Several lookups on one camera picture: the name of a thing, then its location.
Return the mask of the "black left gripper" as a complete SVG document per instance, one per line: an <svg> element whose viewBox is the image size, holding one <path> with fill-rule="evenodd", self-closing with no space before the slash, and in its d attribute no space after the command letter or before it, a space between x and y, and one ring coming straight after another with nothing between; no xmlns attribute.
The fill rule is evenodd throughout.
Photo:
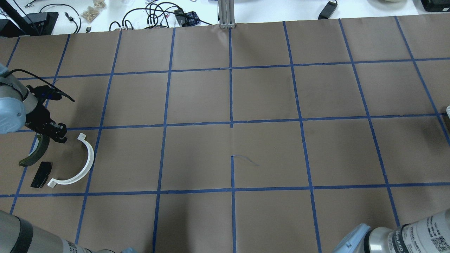
<svg viewBox="0 0 450 253"><path fill-rule="evenodd" d="M55 89L48 85L33 88L27 85L29 95L37 99L37 105L31 112L27 113L25 126L38 134L49 136L57 143L66 143L66 125L55 123L50 117L49 110L43 105L47 99L53 99Z"/></svg>

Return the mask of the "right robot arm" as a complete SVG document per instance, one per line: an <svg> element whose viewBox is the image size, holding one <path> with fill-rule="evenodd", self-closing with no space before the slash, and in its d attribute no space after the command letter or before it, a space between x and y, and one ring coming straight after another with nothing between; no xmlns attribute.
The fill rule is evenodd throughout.
<svg viewBox="0 0 450 253"><path fill-rule="evenodd" d="M444 210L397 229L372 229L359 224L333 249L333 253L448 253L449 212Z"/></svg>

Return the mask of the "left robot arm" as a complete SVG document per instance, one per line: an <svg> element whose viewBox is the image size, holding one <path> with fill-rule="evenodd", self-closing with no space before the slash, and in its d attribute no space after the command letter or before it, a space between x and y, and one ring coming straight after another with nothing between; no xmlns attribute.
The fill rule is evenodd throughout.
<svg viewBox="0 0 450 253"><path fill-rule="evenodd" d="M1 66L1 134L17 132L26 127L37 133L38 142L30 154L19 162L22 167L39 161L49 146L50 140L65 143L66 125L51 119L43 105L47 100L72 98L50 82L32 87L23 85L14 73L23 69L8 70ZM62 237L32 225L18 216L1 211L2 253L89 253L90 250Z"/></svg>

